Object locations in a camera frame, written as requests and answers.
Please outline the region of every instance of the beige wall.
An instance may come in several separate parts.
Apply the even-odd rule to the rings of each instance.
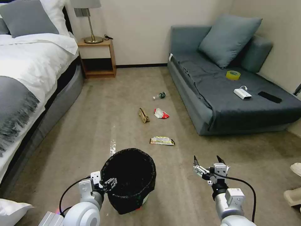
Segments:
[[[91,9],[95,35],[114,38],[116,63],[167,63],[169,29],[173,24],[211,24],[229,13],[232,0],[101,0]],[[89,36],[87,18],[75,17],[67,4],[76,38]]]
[[[230,13],[263,18],[257,33],[274,47],[260,74],[293,93],[301,83],[301,0],[233,0]],[[301,121],[289,130],[301,136]]]

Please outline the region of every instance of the sofa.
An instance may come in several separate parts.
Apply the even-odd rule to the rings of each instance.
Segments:
[[[210,29],[210,26],[171,27],[167,66],[197,133],[219,135],[280,131],[298,120],[301,101],[256,74],[272,49],[272,43],[254,36],[227,68],[220,68],[198,50]],[[240,79],[227,79],[228,70],[239,71]],[[244,83],[250,86],[248,92],[252,94],[252,100],[242,100],[233,93]],[[258,95],[265,90],[283,100],[282,103],[276,104]]]

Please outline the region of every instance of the table lamp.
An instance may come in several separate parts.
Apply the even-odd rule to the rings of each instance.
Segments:
[[[90,8],[101,7],[100,0],[70,0],[70,3],[73,8],[85,8],[87,10],[88,20],[89,20],[89,25],[90,25],[90,30],[91,30],[91,37],[85,38],[84,39],[85,43],[96,44],[96,43],[103,42],[102,37],[94,36],[93,30],[92,30],[92,25],[91,25],[91,20],[90,20],[90,15],[89,15]]]

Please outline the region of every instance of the trash can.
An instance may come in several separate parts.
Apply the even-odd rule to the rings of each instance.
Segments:
[[[155,189],[155,163],[148,154],[136,148],[121,150],[111,156],[101,173],[103,181],[117,179],[117,185],[107,194],[119,214],[139,209]]]

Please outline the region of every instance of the gray throw blanket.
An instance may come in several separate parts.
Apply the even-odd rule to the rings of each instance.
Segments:
[[[0,76],[0,157],[35,112],[39,100],[19,81]]]
[[[212,109],[210,129],[256,129],[292,123],[301,117],[300,100],[257,74],[238,67],[220,69],[198,52],[174,54],[172,59],[191,90]],[[240,72],[240,79],[227,79],[228,70]],[[243,85],[248,87],[252,99],[242,100],[233,93]],[[282,102],[263,98],[258,95],[261,91],[282,99]]]

